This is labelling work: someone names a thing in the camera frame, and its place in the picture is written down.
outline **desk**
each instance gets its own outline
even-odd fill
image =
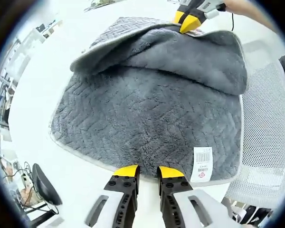
[[[111,171],[76,157],[50,139],[48,125],[72,76],[70,63],[120,16],[171,20],[177,7],[166,0],[127,0],[87,12],[81,18],[65,23],[44,42],[19,81],[9,116],[15,150],[21,163],[27,161],[41,166],[63,201],[58,207],[59,215],[70,227],[86,227],[84,220],[95,193],[103,189],[112,175]],[[222,17],[227,16],[222,19],[226,26],[220,26],[220,29],[231,29],[231,15]],[[201,29],[218,29],[217,21],[206,21]],[[200,189],[221,201],[228,187],[229,183]],[[141,180],[139,193],[133,227],[164,228],[157,184]]]

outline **gray fleece towel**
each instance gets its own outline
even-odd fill
[[[247,83],[241,46],[231,32],[194,38],[178,30],[120,18],[74,61],[51,125],[58,144],[90,161],[139,164],[152,177],[164,165],[189,179],[193,148],[212,147],[210,181],[232,180]]]

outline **white mesh chair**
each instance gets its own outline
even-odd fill
[[[285,73],[262,41],[244,45],[249,78],[243,94],[244,147],[226,196],[274,209],[285,195]]]

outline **towel label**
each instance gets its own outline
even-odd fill
[[[194,163],[191,182],[210,181],[213,171],[212,147],[194,147]]]

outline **white tabletop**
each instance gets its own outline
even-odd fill
[[[19,161],[38,163],[60,195],[60,216],[69,224],[84,226],[91,202],[110,179],[112,172],[65,151],[49,136],[49,123],[72,72],[71,61],[120,16],[171,20],[178,5],[165,0],[127,0],[83,13],[77,20],[64,21],[40,47],[25,69],[9,115],[11,138]],[[205,22],[202,29],[216,29]],[[218,201],[229,184],[204,187]],[[164,228],[157,183],[140,181],[134,228]]]

